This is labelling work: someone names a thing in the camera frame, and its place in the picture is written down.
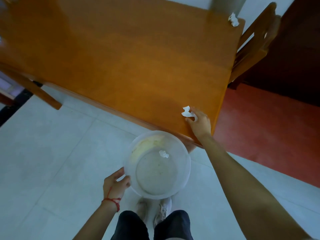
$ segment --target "wooden table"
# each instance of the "wooden table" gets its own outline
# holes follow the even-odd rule
[[[200,146],[182,107],[213,133],[244,23],[166,0],[19,0],[1,15],[0,61]]]

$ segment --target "dark pants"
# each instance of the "dark pants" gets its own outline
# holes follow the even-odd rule
[[[154,240],[182,238],[193,240],[190,232],[190,219],[184,210],[172,212],[154,229]],[[148,230],[136,213],[130,210],[122,212],[111,240],[149,240]]]

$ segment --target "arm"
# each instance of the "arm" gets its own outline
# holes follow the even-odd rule
[[[209,118],[192,108],[196,122],[186,119],[206,150],[219,182],[247,239],[309,239],[274,196],[235,161],[211,136]]]
[[[104,199],[122,198],[125,190],[130,187],[130,176],[125,176],[121,181],[117,181],[117,179],[122,177],[124,173],[124,169],[121,168],[104,179]],[[73,239],[101,240],[116,212],[117,206],[114,202],[111,202],[109,200],[102,201],[98,209],[92,214],[92,216],[87,220],[87,222]]]

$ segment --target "white sneaker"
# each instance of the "white sneaker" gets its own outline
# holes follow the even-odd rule
[[[154,217],[153,228],[162,222],[171,213],[172,200],[171,197],[160,201],[158,213]]]
[[[140,219],[146,223],[148,216],[148,203],[145,198],[140,198],[136,205],[136,213],[140,217]]]

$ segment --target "clear plastic bowl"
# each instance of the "clear plastic bowl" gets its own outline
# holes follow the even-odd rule
[[[166,151],[169,157],[162,157]],[[185,187],[190,176],[190,156],[174,135],[155,130],[142,134],[129,146],[124,172],[131,176],[131,187],[148,199],[164,199]]]

